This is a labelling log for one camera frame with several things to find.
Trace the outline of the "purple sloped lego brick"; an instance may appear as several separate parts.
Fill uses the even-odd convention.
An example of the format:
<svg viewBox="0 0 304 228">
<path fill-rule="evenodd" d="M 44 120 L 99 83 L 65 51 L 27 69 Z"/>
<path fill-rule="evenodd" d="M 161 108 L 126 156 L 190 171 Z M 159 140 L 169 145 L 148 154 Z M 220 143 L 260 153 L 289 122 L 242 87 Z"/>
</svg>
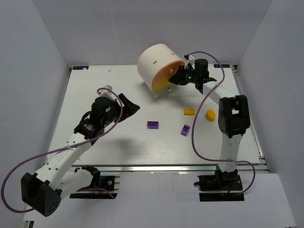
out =
<svg viewBox="0 0 304 228">
<path fill-rule="evenodd" d="M 187 136 L 188 133 L 189 133 L 189 131 L 190 131 L 190 126 L 187 125 L 187 124 L 185 124 L 185 125 L 183 126 L 183 128 L 182 128 L 180 134 L 183 135 L 183 136 Z"/>
</svg>

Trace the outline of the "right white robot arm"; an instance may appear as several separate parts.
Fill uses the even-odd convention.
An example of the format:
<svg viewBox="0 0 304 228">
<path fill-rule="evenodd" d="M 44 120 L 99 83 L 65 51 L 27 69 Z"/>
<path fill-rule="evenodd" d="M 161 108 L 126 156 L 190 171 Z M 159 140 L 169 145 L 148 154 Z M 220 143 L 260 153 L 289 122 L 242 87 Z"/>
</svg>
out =
<svg viewBox="0 0 304 228">
<path fill-rule="evenodd" d="M 221 181 L 236 178 L 237 155 L 239 145 L 246 130 L 250 127 L 248 101 L 245 95 L 235 95 L 221 86 L 221 83 L 209 76 L 208 61 L 185 56 L 187 62 L 179 66 L 169 79 L 170 83 L 184 86 L 193 83 L 204 94 L 204 100 L 210 98 L 218 105 L 218 127 L 222 132 L 222 146 L 215 175 Z"/>
</svg>

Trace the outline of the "yellow drawer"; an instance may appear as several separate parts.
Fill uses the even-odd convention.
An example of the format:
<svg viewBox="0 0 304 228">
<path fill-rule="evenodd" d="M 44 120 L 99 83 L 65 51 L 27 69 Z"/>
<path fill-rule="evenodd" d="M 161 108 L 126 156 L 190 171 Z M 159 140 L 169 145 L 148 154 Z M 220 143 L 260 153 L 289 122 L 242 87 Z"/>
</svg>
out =
<svg viewBox="0 0 304 228">
<path fill-rule="evenodd" d="M 169 78 L 167 76 L 155 76 L 152 80 L 151 90 L 153 92 L 157 92 L 161 89 L 175 86 L 175 84 L 169 82 Z"/>
</svg>

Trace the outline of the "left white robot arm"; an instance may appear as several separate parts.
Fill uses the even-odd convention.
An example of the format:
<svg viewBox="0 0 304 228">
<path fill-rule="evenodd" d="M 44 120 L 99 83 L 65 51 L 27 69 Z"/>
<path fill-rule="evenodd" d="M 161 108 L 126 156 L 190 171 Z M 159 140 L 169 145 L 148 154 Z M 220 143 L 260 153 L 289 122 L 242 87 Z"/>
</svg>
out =
<svg viewBox="0 0 304 228">
<path fill-rule="evenodd" d="M 66 176 L 76 160 L 88 151 L 110 124 L 122 122 L 135 114 L 140 107 L 124 94 L 117 98 L 105 91 L 99 93 L 66 143 L 66 149 L 57 152 L 34 174 L 26 173 L 21 178 L 22 200 L 45 217 L 58 208 L 61 200 L 81 189 L 97 189 L 100 186 L 100 171 L 90 165 L 77 168 Z"/>
</svg>

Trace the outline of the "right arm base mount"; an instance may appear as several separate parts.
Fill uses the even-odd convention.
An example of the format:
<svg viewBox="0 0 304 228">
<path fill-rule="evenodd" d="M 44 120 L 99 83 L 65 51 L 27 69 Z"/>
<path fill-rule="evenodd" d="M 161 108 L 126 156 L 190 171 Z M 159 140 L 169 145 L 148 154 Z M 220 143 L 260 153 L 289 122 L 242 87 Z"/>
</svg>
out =
<svg viewBox="0 0 304 228">
<path fill-rule="evenodd" d="M 198 176 L 198 181 L 194 183 L 199 188 L 200 202 L 229 202 L 244 201 L 243 186 L 241 178 L 237 175 L 234 180 L 224 182 L 217 181 L 215 175 Z"/>
</svg>

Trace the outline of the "yellow rectangular lego brick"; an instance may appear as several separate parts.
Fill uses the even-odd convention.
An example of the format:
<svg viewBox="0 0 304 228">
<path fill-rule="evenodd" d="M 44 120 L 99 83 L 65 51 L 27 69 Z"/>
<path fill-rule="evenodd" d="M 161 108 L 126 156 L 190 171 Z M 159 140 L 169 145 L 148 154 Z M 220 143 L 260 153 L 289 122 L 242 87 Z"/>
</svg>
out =
<svg viewBox="0 0 304 228">
<path fill-rule="evenodd" d="M 194 116 L 195 115 L 195 109 L 194 108 L 184 108 L 183 109 L 183 115 L 189 115 L 189 116 Z"/>
</svg>

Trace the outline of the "purple rectangular lego brick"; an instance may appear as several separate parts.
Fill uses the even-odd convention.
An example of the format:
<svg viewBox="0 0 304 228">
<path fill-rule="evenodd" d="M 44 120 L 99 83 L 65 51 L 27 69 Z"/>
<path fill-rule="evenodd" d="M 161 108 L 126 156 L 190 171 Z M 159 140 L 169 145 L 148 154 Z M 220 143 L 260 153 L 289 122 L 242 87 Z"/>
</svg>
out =
<svg viewBox="0 0 304 228">
<path fill-rule="evenodd" d="M 159 122 L 158 121 L 148 121 L 147 122 L 147 128 L 148 129 L 158 129 L 159 128 Z"/>
</svg>

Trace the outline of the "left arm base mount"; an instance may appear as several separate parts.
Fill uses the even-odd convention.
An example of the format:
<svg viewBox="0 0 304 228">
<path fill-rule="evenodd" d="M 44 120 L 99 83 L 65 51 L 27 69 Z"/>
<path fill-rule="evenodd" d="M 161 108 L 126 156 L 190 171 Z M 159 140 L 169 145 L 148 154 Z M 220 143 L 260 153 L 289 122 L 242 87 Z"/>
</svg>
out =
<svg viewBox="0 0 304 228">
<path fill-rule="evenodd" d="M 96 167 L 89 165 L 76 168 L 75 172 L 84 170 L 89 171 L 93 175 L 91 184 L 70 194 L 70 199 L 114 200 L 116 198 L 120 187 L 119 174 L 102 174 Z"/>
</svg>

